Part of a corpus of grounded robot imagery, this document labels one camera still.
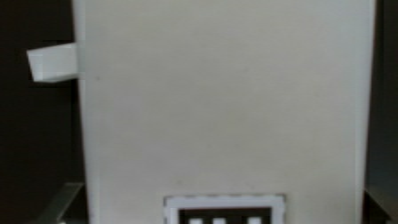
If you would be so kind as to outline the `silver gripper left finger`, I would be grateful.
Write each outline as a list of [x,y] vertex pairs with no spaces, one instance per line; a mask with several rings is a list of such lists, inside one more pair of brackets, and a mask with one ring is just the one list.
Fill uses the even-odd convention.
[[90,224],[83,182],[68,182],[54,196],[36,224]]

